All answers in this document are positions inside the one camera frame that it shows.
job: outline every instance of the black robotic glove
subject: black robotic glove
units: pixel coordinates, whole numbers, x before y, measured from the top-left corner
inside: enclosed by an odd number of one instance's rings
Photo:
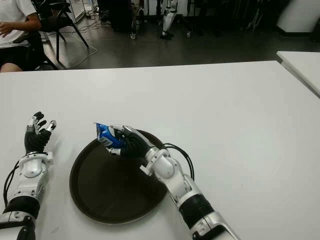
[[[39,122],[44,115],[39,111],[35,113],[26,126],[24,135],[24,146],[26,154],[31,152],[43,152],[47,145],[52,131],[56,128],[56,121],[52,120],[47,128],[40,129],[47,123],[46,120]]]
[[[124,140],[124,146],[120,148],[109,148],[111,154],[131,158],[144,158],[147,152],[154,145],[143,136],[138,130],[130,126],[110,126],[114,129],[114,135],[117,139]]]

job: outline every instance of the gray floor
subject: gray floor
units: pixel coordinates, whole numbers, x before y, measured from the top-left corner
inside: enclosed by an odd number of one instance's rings
[[[97,20],[84,18],[80,29]],[[224,31],[215,37],[209,27],[204,36],[193,34],[186,37],[182,24],[174,23],[171,32],[173,40],[159,39],[160,27],[148,22],[138,28],[137,39],[131,40],[127,33],[114,32],[110,26],[97,21],[84,31],[83,36],[97,53],[77,65],[87,55],[95,52],[87,49],[82,42],[72,37],[71,28],[62,30],[66,42],[60,39],[60,62],[56,58],[56,36],[49,36],[50,43],[44,44],[47,56],[59,69],[102,69],[172,65],[194,65],[232,63],[248,61],[277,60],[277,51],[320,52],[320,44],[309,41],[308,37],[285,37],[277,31]]]

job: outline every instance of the black shorts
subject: black shorts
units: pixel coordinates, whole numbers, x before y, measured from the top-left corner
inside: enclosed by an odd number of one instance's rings
[[[27,52],[27,46],[0,48],[0,68],[2,65],[10,63],[26,71],[28,69]]]

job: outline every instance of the person's arm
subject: person's arm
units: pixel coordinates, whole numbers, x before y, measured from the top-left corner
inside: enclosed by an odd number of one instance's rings
[[[0,36],[2,36],[3,38],[13,30],[34,32],[39,31],[40,29],[41,23],[36,13],[28,15],[27,21],[25,22],[0,22]]]

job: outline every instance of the white t-shirt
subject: white t-shirt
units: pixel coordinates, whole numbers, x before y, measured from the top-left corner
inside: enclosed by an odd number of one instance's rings
[[[36,12],[31,0],[0,0],[0,22],[25,22],[27,16]],[[0,49],[15,46],[27,46],[28,42],[14,44],[13,41],[22,35],[24,31],[13,30],[7,36],[0,36]]]

